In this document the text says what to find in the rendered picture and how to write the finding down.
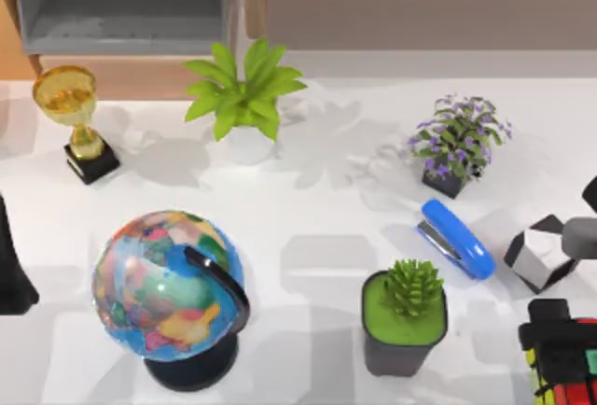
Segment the green plant in white pot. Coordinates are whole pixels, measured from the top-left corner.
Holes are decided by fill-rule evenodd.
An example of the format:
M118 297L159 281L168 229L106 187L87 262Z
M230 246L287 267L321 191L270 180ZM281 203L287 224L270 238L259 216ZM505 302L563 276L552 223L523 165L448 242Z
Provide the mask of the green plant in white pot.
M214 139L228 146L233 160L243 165L263 162L277 144L279 98L307 88L301 71L280 64L284 54L284 46L272 46L268 39L259 38L244 54L243 77L239 77L232 51L214 43L210 61L185 63L201 79L187 88L193 102L184 121L212 115Z

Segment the purple flower plant, black pot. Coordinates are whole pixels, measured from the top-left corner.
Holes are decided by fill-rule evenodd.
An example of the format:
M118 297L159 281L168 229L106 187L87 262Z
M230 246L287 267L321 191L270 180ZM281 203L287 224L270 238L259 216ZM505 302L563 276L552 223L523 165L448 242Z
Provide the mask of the purple flower plant, black pot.
M513 135L507 119L482 96L455 93L435 101L433 116L408 140L410 154L423 162L423 183L454 199L493 161L493 148Z

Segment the blue stapler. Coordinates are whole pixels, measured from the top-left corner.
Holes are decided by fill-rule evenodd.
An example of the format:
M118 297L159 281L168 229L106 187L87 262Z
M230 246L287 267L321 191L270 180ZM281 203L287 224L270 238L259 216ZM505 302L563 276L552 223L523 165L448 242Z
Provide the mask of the blue stapler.
M485 280L496 269L492 254L443 202L432 199L421 207L419 233L470 278Z

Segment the colourful globe on black stand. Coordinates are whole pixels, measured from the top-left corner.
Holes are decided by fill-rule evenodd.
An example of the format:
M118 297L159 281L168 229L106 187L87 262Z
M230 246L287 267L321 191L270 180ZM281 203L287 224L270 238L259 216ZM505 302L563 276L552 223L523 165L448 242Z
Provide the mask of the colourful globe on black stand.
M107 334L178 392L208 388L229 372L251 314L233 242L211 220L181 210L143 214L114 233L91 294Z

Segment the green succulent in grey pot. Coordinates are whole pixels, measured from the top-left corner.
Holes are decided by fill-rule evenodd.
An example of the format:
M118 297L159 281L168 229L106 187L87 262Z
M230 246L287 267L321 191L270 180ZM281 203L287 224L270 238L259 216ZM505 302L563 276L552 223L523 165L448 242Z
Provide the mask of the green succulent in grey pot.
M365 280L360 315L369 373L412 377L449 329L444 279L429 260L398 259Z

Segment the open wooden shelf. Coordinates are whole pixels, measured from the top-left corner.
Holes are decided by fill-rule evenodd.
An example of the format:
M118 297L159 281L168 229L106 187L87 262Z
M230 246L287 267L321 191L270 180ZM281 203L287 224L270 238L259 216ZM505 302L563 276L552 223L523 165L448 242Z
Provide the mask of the open wooden shelf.
M597 0L243 0L294 50L597 50Z

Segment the wooden cupboard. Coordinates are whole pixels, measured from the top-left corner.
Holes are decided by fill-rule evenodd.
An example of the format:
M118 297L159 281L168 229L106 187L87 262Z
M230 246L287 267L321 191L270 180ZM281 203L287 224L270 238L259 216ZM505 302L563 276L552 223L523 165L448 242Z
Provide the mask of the wooden cupboard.
M234 38L236 0L229 5L229 40ZM99 95L116 100L176 100L194 80L185 62L204 55L29 54L21 39L17 0L0 0L0 80L32 80L61 65L78 65L96 77Z

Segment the black and white cube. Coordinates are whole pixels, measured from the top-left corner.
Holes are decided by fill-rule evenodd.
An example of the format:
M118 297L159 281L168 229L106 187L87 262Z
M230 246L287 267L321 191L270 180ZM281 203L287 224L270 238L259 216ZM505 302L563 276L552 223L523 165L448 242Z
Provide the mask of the black and white cube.
M535 294L560 282L579 264L563 253L562 231L563 223L547 215L519 232L507 249L505 264Z

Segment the grey cabinet with dark inside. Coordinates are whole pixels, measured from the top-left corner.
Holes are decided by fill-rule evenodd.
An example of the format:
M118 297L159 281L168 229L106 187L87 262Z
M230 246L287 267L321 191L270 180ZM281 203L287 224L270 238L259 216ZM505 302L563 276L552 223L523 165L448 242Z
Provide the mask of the grey cabinet with dark inside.
M24 50L204 55L229 40L231 0L17 0Z

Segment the gold trophy with black base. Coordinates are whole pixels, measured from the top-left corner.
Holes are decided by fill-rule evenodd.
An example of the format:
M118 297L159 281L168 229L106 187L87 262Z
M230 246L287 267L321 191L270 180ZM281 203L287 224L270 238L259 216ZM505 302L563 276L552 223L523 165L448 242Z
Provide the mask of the gold trophy with black base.
M33 99L47 118L70 127L63 147L66 161L79 179L89 185L120 167L113 148L90 126L96 109L96 78L77 65L62 65L35 81Z

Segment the dark grey rounded box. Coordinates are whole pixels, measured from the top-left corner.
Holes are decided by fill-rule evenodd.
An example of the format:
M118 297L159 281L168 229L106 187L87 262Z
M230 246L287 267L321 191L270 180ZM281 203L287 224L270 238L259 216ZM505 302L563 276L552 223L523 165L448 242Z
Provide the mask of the dark grey rounded box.
M597 218L569 219L562 229L562 251L572 259L597 259Z

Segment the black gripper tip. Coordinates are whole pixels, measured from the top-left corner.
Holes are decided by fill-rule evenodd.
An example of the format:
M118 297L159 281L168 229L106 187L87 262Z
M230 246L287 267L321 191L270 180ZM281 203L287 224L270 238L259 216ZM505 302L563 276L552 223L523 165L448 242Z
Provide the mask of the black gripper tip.
M40 296L18 258L9 227L4 197L0 194L0 315L23 315Z

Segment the multicoloured puzzle cube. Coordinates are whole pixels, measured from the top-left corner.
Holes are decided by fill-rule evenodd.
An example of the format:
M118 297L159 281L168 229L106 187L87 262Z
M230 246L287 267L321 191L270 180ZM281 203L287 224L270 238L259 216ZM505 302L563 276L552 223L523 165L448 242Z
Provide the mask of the multicoloured puzzle cube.
M565 299L534 299L518 327L532 405L597 405L597 317L572 317Z

